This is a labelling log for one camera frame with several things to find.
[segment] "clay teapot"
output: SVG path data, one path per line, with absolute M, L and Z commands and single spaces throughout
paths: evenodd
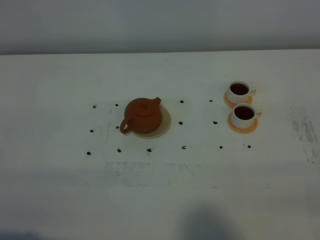
M 159 97 L 155 99 L 137 98 L 131 101 L 124 110 L 124 120 L 121 123 L 120 131 L 127 134 L 134 131 L 140 134 L 147 134 L 156 130 L 162 121 Z

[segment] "gray wall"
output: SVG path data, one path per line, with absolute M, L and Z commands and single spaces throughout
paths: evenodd
M 320 0 L 0 0 L 0 54 L 320 47 Z

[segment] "saucer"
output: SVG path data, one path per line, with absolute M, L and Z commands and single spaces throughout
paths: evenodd
M 258 127 L 258 119 L 255 119 L 255 120 L 253 121 L 253 124 L 252 124 L 249 128 L 240 129 L 240 128 L 235 127 L 235 126 L 232 124 L 231 119 L 230 119 L 230 118 L 231 118 L 231 114 L 232 114 L 232 112 L 229 114 L 229 116 L 228 116 L 228 118 L 227 118 L 227 122 L 228 122 L 229 127 L 230 127 L 233 131 L 235 131 L 235 132 L 237 132 L 237 133 L 239 133 L 239 134 L 250 134 L 250 133 L 254 132 L 254 131 L 257 129 L 257 127 Z

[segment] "beige saucer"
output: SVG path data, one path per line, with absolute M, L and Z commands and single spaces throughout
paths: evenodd
M 239 134 L 250 134 L 250 133 L 254 132 L 254 131 L 257 129 L 257 127 L 258 127 L 258 119 L 255 119 L 255 120 L 253 121 L 253 124 L 252 124 L 251 127 L 249 127 L 249 128 L 240 129 L 240 128 L 235 127 L 235 126 L 232 124 L 231 119 L 230 119 L 230 118 L 231 118 L 231 114 L 232 114 L 232 112 L 229 114 L 229 116 L 228 116 L 228 118 L 227 118 L 227 122 L 228 122 L 229 127 L 230 127 L 233 131 L 235 131 L 235 132 L 237 132 L 237 133 L 239 133 Z
M 132 131 L 133 134 L 136 135 L 137 137 L 143 138 L 143 139 L 154 139 L 154 138 L 160 137 L 163 134 L 165 134 L 168 131 L 168 129 L 170 128 L 171 117 L 170 117 L 168 110 L 165 109 L 163 106 L 161 106 L 160 111 L 162 113 L 162 121 L 161 121 L 160 126 L 156 130 L 149 132 L 149 133 L 138 133 L 138 132 Z
M 228 100 L 228 98 L 227 98 L 227 92 L 225 92 L 224 93 L 224 96 L 223 96 L 223 100 L 224 100 L 224 102 L 225 102 L 225 104 L 229 107 L 229 108 L 234 108 L 235 107 L 235 105 L 237 105 L 237 104 L 234 104 L 234 103 L 232 103 L 232 102 L 230 102 L 229 100 Z M 246 101 L 246 102 L 244 102 L 244 104 L 252 104 L 252 96 L 249 96 L 248 97 L 248 100 Z

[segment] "teacup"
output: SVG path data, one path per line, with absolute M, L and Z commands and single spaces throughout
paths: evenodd
M 250 104 L 240 103 L 234 106 L 230 120 L 237 129 L 248 129 L 261 115 L 261 110 L 255 110 Z
M 234 81 L 226 91 L 226 98 L 232 104 L 245 103 L 250 96 L 256 95 L 256 89 L 243 81 Z

